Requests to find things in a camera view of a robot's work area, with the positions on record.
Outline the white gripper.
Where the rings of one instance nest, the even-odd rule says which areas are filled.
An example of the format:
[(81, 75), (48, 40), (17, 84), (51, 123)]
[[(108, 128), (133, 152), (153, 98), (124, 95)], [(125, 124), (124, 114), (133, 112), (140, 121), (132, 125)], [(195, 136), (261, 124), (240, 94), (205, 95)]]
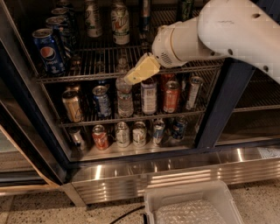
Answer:
[(193, 60), (216, 60), (218, 53), (210, 50), (199, 39), (198, 19), (162, 25), (157, 29), (152, 53), (145, 53), (124, 76), (124, 81), (135, 85), (165, 68), (182, 67)]

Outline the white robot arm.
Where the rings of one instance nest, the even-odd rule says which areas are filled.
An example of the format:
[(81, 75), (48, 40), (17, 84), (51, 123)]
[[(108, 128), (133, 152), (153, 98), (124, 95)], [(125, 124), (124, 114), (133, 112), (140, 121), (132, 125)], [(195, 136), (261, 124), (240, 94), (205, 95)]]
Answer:
[(124, 76), (135, 85), (194, 60), (230, 57), (280, 83), (280, 25), (250, 0), (210, 0), (195, 18), (163, 25), (151, 51)]

